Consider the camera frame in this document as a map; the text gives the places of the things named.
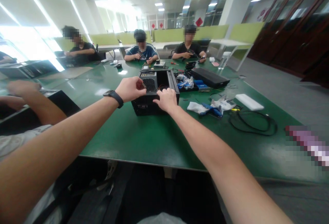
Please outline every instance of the ventilation grille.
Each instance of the ventilation grille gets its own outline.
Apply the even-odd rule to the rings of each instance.
[[[148,91],[155,90],[155,81],[153,78],[143,78],[143,83],[146,85]]]

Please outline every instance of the hand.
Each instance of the hand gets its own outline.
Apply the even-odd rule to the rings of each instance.
[[[189,58],[191,58],[192,55],[193,55],[192,53],[185,52],[185,53],[183,53],[183,58],[189,59]]]
[[[0,103],[3,103],[16,111],[21,110],[26,104],[22,98],[14,96],[1,96]]]
[[[178,106],[176,92],[173,89],[168,88],[163,91],[158,90],[157,94],[160,97],[160,101],[154,99],[153,102],[158,104],[163,111],[168,113],[170,110],[173,110]]]
[[[7,89],[11,95],[21,97],[25,93],[39,91],[41,85],[35,82],[17,80],[9,82]]]
[[[150,58],[148,58],[148,60],[146,60],[146,63],[147,63],[148,65],[152,64],[152,62],[153,62],[152,57],[150,57]]]
[[[141,59],[141,55],[139,53],[135,54],[135,59],[140,60]]]
[[[146,94],[142,82],[143,80],[139,77],[124,78],[115,92],[122,98],[123,102],[135,100]]]

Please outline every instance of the black box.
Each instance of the black box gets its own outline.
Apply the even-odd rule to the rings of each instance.
[[[153,102],[154,99],[158,99],[158,100],[160,99],[159,96],[157,95],[158,89],[160,90],[167,88],[174,89],[176,92],[177,104],[179,102],[179,89],[177,87],[177,81],[172,70],[161,69],[161,70],[151,70],[151,71],[140,71],[138,77],[141,77],[141,74],[145,75],[145,73],[150,73],[151,75],[154,75],[152,74],[154,72],[156,72],[157,86],[155,86],[153,90],[148,90],[145,96],[141,96],[136,100],[131,101],[131,104],[133,105],[133,108],[137,116],[166,114],[165,111],[161,110],[159,106]],[[144,82],[148,81],[147,76],[142,76],[141,78],[143,79]]]
[[[41,90],[40,92],[67,116],[80,111],[80,108],[62,90]],[[3,106],[0,111],[0,136],[15,135],[41,126],[38,116],[30,107],[16,112],[8,106]]]
[[[25,61],[0,67],[0,72],[9,78],[34,78],[54,71],[58,72],[49,60]]]

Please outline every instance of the red diamond sign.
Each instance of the red diamond sign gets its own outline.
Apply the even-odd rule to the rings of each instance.
[[[195,22],[197,27],[200,27],[200,25],[202,25],[203,21],[201,18],[198,18],[198,20]]]

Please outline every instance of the computer component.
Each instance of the computer component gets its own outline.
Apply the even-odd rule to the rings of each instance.
[[[25,61],[1,67],[0,72],[9,78],[34,78],[57,71],[49,60]]]
[[[228,78],[217,75],[204,68],[195,68],[191,70],[191,74],[195,79],[202,80],[209,87],[218,89],[226,86],[230,80]]]
[[[157,81],[157,72],[150,71],[150,72],[142,72],[139,75],[140,79],[143,80],[143,83],[146,86],[147,91],[156,91],[158,88],[158,81]]]
[[[161,110],[156,103],[153,102],[154,99],[159,100],[159,96],[157,95],[158,89],[174,89],[176,92],[176,98],[178,103],[179,90],[177,87],[176,78],[172,70],[159,69],[155,71],[140,71],[138,77],[143,79],[147,91],[146,95],[141,96],[131,102],[137,116],[167,114],[166,112]]]

